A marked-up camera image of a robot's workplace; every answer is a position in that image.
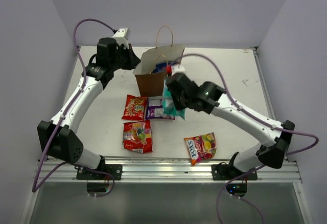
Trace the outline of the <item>red snack bag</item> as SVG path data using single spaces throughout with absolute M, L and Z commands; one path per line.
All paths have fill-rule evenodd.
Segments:
M 122 119 L 130 121 L 143 120 L 145 116 L 147 102 L 147 97 L 136 97 L 133 95 L 127 95 Z

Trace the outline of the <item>blue Burts chips bag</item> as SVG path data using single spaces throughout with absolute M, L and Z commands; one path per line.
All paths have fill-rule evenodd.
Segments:
M 159 62 L 155 65 L 155 68 L 151 74 L 165 71 L 167 66 L 173 66 L 175 64 L 178 64 L 178 61 Z

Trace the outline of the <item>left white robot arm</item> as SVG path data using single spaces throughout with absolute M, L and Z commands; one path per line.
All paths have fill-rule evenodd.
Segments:
M 94 179 L 105 176 L 102 157 L 84 148 L 77 137 L 79 125 L 96 97 L 114 77 L 116 70 L 132 70 L 140 63 L 127 37 L 101 38 L 73 94 L 50 121 L 37 127 L 42 152 L 70 164 L 88 168 Z

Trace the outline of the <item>orange Fox's candy bag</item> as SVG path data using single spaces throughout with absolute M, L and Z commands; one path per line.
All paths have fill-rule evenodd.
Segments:
M 184 142 L 187 146 L 192 165 L 211 159 L 216 154 L 216 138 L 213 132 L 184 138 Z

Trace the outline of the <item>brown paper bag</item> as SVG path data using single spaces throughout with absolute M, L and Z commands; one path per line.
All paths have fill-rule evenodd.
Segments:
M 159 34 L 162 28 L 167 28 L 171 33 L 171 40 L 167 45 L 159 44 Z M 141 56 L 133 74 L 141 96 L 161 96 L 164 88 L 164 79 L 167 76 L 166 68 L 180 64 L 185 45 L 174 42 L 174 33 L 167 25 L 162 25 L 155 37 L 155 47 L 147 49 Z

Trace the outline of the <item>purple Fox's berries bag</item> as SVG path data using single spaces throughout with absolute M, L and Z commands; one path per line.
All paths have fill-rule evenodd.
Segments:
M 145 120 L 151 119 L 168 119 L 175 120 L 173 115 L 167 115 L 164 113 L 162 105 L 163 99 L 161 97 L 148 97 Z

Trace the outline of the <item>teal snack bag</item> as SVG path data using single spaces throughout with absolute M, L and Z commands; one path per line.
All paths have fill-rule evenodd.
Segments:
M 167 80 L 163 81 L 163 91 L 162 91 L 162 107 L 163 113 L 169 116 L 179 116 L 182 119 L 185 119 L 185 109 L 177 110 L 175 107 L 173 97 L 171 92 L 169 91 L 167 84 Z

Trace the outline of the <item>red candy bag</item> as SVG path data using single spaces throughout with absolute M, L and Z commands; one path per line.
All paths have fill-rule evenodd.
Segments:
M 124 149 L 141 154 L 153 152 L 153 137 L 150 121 L 124 123 L 122 144 Z

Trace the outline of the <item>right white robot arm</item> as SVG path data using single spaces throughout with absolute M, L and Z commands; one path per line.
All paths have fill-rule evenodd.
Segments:
M 247 171 L 260 165 L 280 169 L 288 151 L 295 125 L 287 120 L 263 125 L 253 119 L 264 116 L 250 111 L 247 116 L 229 100 L 222 87 L 206 81 L 198 86 L 183 73 L 176 73 L 166 79 L 176 108 L 190 108 L 222 118 L 249 133 L 258 140 L 258 144 L 242 152 L 233 154 L 229 163 L 219 172 L 233 179 L 240 179 Z

